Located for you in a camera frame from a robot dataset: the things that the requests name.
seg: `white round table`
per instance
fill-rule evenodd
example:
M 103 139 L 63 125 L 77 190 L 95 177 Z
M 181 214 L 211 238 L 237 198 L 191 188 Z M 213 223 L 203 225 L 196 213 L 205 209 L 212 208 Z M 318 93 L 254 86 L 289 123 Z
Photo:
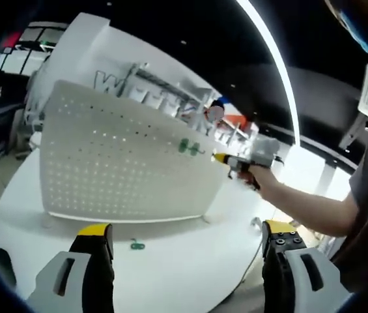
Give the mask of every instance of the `white round table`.
M 16 291 L 26 299 L 39 271 L 69 250 L 88 222 L 49 216 L 40 193 L 39 149 L 14 174 L 0 199 L 0 248 L 12 260 Z M 114 308 L 118 313 L 207 313 L 240 282 L 261 242 L 252 218 L 274 214 L 260 197 L 226 180 L 205 218 L 115 224 Z M 132 250 L 131 238 L 144 243 Z

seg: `person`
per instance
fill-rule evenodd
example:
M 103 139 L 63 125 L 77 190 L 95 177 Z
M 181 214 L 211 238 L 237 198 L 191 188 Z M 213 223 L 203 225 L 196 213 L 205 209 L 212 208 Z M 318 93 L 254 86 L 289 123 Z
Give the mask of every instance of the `person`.
M 182 114 L 183 120 L 188 120 L 189 125 L 196 125 L 196 130 L 206 136 L 213 134 L 212 130 L 216 129 L 220 121 L 223 119 L 225 113 L 224 103 L 219 98 L 214 100 L 209 108 L 203 110 L 203 112 L 191 112 L 188 114 Z
M 335 17 L 368 52 L 368 0 L 326 0 Z M 268 169 L 252 166 L 243 179 L 255 178 L 262 198 L 307 228 L 342 237 L 345 242 L 333 256 L 342 284 L 351 292 L 368 286 L 368 144 L 350 178 L 350 193 L 343 201 L 307 194 L 280 183 Z

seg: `human hand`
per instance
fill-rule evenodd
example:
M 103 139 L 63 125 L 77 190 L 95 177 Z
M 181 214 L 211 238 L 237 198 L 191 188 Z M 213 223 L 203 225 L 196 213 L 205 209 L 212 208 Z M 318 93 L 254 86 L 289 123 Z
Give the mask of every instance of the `human hand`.
M 279 184 L 279 181 L 277 181 L 271 170 L 269 168 L 263 168 L 262 166 L 250 166 L 248 172 L 239 173 L 238 177 L 243 179 L 249 186 L 253 186 L 253 182 L 256 180 L 257 184 L 260 186 L 259 193 L 264 199 L 266 199 Z

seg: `ceiling light strip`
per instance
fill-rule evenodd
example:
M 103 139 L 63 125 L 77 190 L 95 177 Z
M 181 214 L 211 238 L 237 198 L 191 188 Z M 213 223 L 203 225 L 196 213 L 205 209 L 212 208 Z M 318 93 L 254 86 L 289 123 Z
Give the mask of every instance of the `ceiling light strip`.
M 294 92 L 292 91 L 292 86 L 289 81 L 287 68 L 282 60 L 282 55 L 277 48 L 276 42 L 272 37 L 269 29 L 267 28 L 266 24 L 262 20 L 259 13 L 253 7 L 253 5 L 249 2 L 249 0 L 236 0 L 237 3 L 243 8 L 246 14 L 250 17 L 253 24 L 255 24 L 256 28 L 258 29 L 259 33 L 261 34 L 262 38 L 264 39 L 266 45 L 272 57 L 274 58 L 276 67 L 279 71 L 279 75 L 281 75 L 283 86 L 285 87 L 285 92 L 288 98 L 290 116 L 292 118 L 292 125 L 294 128 L 294 144 L 300 145 L 300 124 L 298 122 L 298 113 L 296 111 L 295 105 L 295 98 Z

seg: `human arm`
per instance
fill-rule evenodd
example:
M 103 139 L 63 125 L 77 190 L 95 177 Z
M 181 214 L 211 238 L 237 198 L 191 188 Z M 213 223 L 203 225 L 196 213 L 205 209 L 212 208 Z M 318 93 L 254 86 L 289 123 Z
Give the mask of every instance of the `human arm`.
M 269 169 L 251 166 L 262 198 L 307 228 L 326 235 L 346 236 L 358 214 L 352 194 L 337 201 L 281 184 Z

